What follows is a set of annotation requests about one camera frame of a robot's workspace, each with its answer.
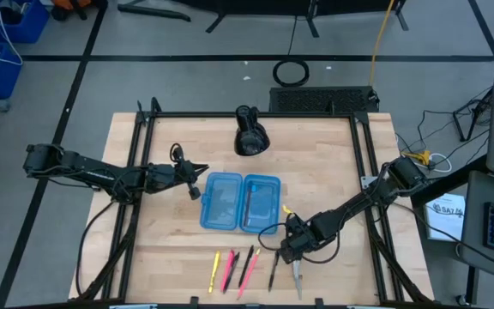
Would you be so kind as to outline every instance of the black mat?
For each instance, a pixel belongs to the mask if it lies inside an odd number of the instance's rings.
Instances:
[[[364,87],[272,88],[271,112],[378,112],[376,100],[369,100],[372,90]]]

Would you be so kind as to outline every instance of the pencil case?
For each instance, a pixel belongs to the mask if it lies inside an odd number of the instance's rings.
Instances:
[[[260,233],[280,219],[280,179],[239,173],[210,173],[202,195],[200,224],[205,228]],[[264,234],[274,234],[271,227]]]

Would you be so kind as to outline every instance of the paper sheet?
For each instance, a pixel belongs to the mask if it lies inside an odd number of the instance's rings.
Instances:
[[[463,196],[444,194],[425,205],[426,221],[432,227],[461,239],[466,202]],[[453,241],[443,233],[427,229],[428,239]]]

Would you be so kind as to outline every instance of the gray floor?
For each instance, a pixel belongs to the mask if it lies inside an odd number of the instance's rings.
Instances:
[[[284,54],[293,18],[229,16],[212,34],[205,28],[215,14],[180,4],[193,22],[119,13],[113,3],[94,45],[95,55]],[[494,1],[478,0],[494,37]],[[20,45],[24,55],[81,55],[96,12],[87,21],[49,21],[35,45]],[[490,56],[491,49],[465,0],[408,0],[403,32],[395,17],[383,35],[381,54],[410,56]],[[369,55],[383,13],[317,18],[321,34],[313,39],[299,21],[293,54]],[[133,112],[136,101],[148,105],[157,96],[165,111],[232,111],[241,104],[268,110],[273,62],[91,62],[77,95],[62,145],[101,158],[114,112]],[[309,62],[306,86],[358,86],[368,82],[368,62]],[[32,198],[35,182],[21,165],[29,143],[50,142],[74,80],[78,63],[26,62],[11,110],[0,113],[0,281]],[[284,67],[284,79],[302,73]],[[395,129],[409,142],[418,139],[416,125],[424,109],[453,111],[492,84],[494,63],[377,63],[375,89],[381,111],[391,112]],[[450,121],[430,115],[423,134]],[[468,118],[462,119],[466,126]],[[478,127],[475,134],[486,128]],[[484,141],[468,144],[452,156],[462,167]],[[459,145],[453,126],[429,138],[432,152],[448,154]],[[66,300],[76,250],[85,227],[92,194],[49,185],[13,285],[8,306]],[[452,304],[466,286],[467,266],[456,261],[453,246],[429,241],[421,231],[426,262],[438,300]],[[494,308],[494,276],[482,274],[479,303]]]

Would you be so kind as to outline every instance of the wooden tabletop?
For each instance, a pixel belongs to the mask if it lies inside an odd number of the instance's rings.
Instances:
[[[134,113],[116,113],[111,122],[103,160],[125,166]],[[205,190],[211,172],[234,172],[274,175],[281,180],[281,202],[308,219],[318,211],[335,209],[360,192],[358,171],[347,119],[340,118],[261,118],[271,140],[269,150],[253,157],[240,157],[233,151],[237,125],[234,118],[159,118],[156,119],[149,161],[169,164],[169,148],[179,142],[186,160],[207,163],[210,168],[198,179]],[[370,127],[379,166],[396,158],[394,128],[389,114],[370,115]],[[364,165],[369,162],[362,138]],[[141,145],[144,140],[141,133]],[[137,162],[140,163],[139,149]],[[89,220],[109,202],[104,193],[94,193]],[[411,206],[408,199],[399,203]],[[200,200],[191,201],[185,185],[155,195],[144,194],[136,234],[127,302],[188,303],[198,296],[200,303],[314,304],[323,298],[325,304],[378,303],[371,252],[363,214],[352,218],[340,231],[340,252],[328,264],[300,265],[303,275],[303,298],[298,299],[292,278],[292,266],[280,261],[276,268],[274,287],[268,292],[268,280],[274,253],[263,250],[241,300],[237,300],[238,279],[251,245],[259,247],[256,236],[241,230],[223,232],[200,226]],[[102,215],[87,236],[81,263],[81,286],[85,289],[99,273],[108,258],[117,205]],[[428,297],[433,293],[420,244],[414,216],[399,207],[390,207],[389,221],[400,265]],[[285,214],[280,214],[280,221]],[[267,245],[277,246],[284,231],[264,237]],[[310,258],[329,257],[335,243]],[[220,292],[220,281],[228,252],[241,252],[229,290]],[[209,294],[208,284],[214,254],[221,251],[215,290]],[[389,270],[383,262],[389,299],[393,299]],[[121,265],[116,269],[112,295],[117,295]],[[76,296],[74,283],[70,297]]]

